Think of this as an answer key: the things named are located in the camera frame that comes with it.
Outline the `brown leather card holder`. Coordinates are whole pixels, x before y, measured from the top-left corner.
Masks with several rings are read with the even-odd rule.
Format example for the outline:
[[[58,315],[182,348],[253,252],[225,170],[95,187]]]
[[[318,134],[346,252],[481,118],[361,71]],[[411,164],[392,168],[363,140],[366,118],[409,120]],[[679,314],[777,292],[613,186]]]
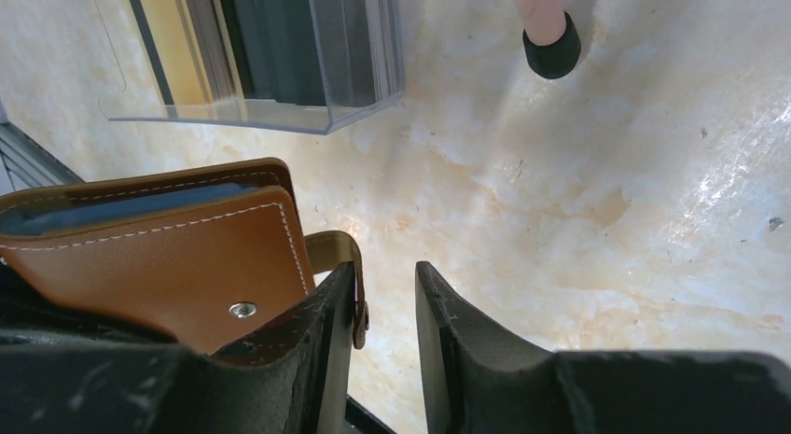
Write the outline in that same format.
[[[1,257],[52,303],[204,354],[294,307],[316,274],[363,273],[351,235],[303,232],[276,158],[9,193]]]

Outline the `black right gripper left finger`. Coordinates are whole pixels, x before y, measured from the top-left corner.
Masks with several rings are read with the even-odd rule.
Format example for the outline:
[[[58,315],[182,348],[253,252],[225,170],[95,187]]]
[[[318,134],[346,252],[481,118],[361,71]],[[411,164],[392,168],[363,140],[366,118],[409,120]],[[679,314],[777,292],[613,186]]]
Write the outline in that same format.
[[[207,356],[46,302],[1,271],[5,433],[340,433],[353,343],[354,267]]]

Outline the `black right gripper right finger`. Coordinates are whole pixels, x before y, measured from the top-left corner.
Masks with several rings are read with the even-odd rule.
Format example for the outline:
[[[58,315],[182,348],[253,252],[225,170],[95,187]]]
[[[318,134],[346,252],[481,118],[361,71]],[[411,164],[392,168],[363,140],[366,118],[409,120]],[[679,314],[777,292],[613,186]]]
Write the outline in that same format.
[[[432,433],[786,433],[790,369],[756,352],[549,351],[415,268]]]

